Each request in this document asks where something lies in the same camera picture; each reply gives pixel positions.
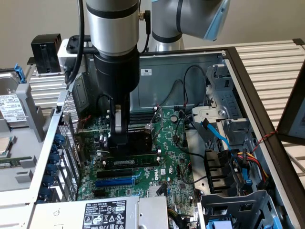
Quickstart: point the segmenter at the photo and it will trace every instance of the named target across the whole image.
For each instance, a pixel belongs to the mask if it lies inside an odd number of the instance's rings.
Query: blue pcie slot
[[[95,187],[110,187],[110,186],[122,186],[122,185],[134,185],[135,178],[118,178],[111,180],[98,180],[95,182]]]

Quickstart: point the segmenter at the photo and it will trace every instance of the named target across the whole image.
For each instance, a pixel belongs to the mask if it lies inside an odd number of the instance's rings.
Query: motherboard
[[[103,165],[100,155],[96,154],[94,138],[109,131],[108,119],[96,117],[80,124],[81,129],[76,138],[82,142],[82,150],[87,162],[81,171],[78,200],[128,196],[154,197],[157,196],[157,191],[161,186],[165,186],[166,190],[162,192],[162,195],[167,197],[167,206],[180,214],[193,215],[198,198],[194,193],[193,185],[185,184],[181,180],[182,171],[190,162],[190,157],[176,145],[177,140],[181,147],[187,149],[187,139],[182,123],[178,126],[177,135],[175,134],[177,121],[178,111],[163,109],[162,118],[153,123],[156,136],[152,143],[152,154],[130,156],[124,161],[116,161],[116,163],[113,163],[115,158],[107,160],[107,165],[109,162],[112,162],[112,166],[119,165],[119,169],[112,167],[111,169],[116,170],[110,170],[110,172],[125,171],[126,168],[121,167],[124,162],[137,161],[138,165],[128,167],[132,171],[132,177],[135,178],[133,185],[112,187],[96,187],[95,185],[96,181],[100,180],[97,175],[105,171],[106,167],[105,164]],[[189,170],[186,170],[184,178],[189,182],[193,181],[192,173]]]

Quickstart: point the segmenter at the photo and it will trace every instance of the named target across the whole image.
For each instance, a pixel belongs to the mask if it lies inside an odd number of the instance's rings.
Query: chip
[[[185,189],[185,184],[184,183],[180,184],[180,189]]]

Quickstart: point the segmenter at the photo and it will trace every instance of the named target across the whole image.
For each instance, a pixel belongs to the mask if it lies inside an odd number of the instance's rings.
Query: sticker
[[[152,69],[141,69],[141,75],[152,75]]]
[[[125,229],[126,200],[86,204],[83,229]]]
[[[117,166],[117,165],[133,165],[134,164],[134,160],[130,160],[130,161],[114,161],[113,164],[115,166]]]
[[[15,94],[0,96],[0,110],[8,123],[26,121],[21,103]]]

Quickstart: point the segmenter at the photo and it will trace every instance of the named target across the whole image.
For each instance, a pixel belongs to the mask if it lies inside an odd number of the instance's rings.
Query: white label
[[[0,163],[0,167],[10,167],[10,163]]]
[[[114,161],[113,164],[115,166],[118,166],[118,165],[130,165],[130,164],[134,164],[134,161]]]
[[[141,75],[152,75],[152,69],[141,69]]]
[[[0,110],[8,123],[27,120],[21,103],[15,94],[0,95]]]
[[[125,206],[116,207],[115,211],[125,211]]]

